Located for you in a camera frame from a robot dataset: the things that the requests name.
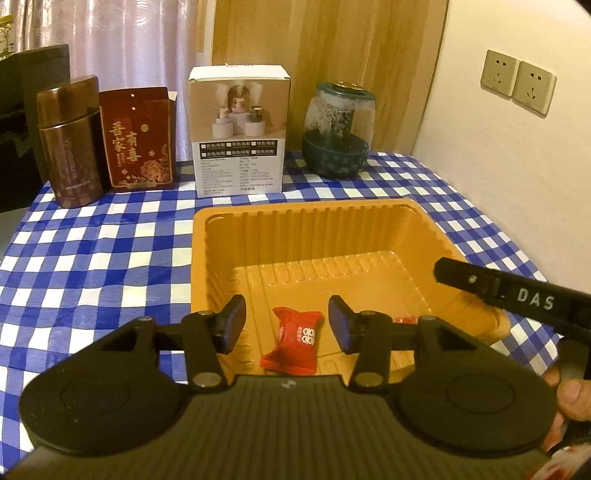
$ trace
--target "table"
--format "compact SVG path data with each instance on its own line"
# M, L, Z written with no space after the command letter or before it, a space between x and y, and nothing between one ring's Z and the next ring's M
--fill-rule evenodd
M195 211L216 205L408 197L417 201L478 265L545 280L482 212L412 157L375 153L355 180L325 181L300 153L288 153L284 191L198 199L191 162L178 188L109 194L62 209L48 184L18 227L0 264L0 465L32 446L19 422L18 397L37 374L118 326L149 315L179 322L190 311L191 232ZM511 334L495 348L542 373L557 356L552 329L512 314ZM161 369L186 380L181 352Z

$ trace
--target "pink curtain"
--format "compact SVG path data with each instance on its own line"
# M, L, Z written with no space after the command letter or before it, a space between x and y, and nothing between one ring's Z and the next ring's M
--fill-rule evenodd
M184 92L197 61L197 0L0 0L8 14L18 51L66 43L72 76L97 75L101 90L178 91L178 159L191 158Z

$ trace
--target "white product box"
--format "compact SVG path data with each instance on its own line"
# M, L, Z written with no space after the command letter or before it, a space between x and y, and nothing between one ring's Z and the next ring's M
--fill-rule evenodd
M195 67L189 125L197 195L278 193L290 77L280 65Z

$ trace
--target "brown thermos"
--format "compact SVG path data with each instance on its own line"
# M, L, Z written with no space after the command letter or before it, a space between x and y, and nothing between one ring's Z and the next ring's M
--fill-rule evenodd
M57 203L75 208L101 198L106 157L98 78L73 78L38 92L37 113Z

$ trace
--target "wall outlet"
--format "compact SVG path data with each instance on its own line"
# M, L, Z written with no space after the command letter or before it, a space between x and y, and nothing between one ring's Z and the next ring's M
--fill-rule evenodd
M494 50L486 52L480 84L510 97L513 93L519 60Z
M556 87L556 75L522 61L517 73L513 98L543 115L548 113Z

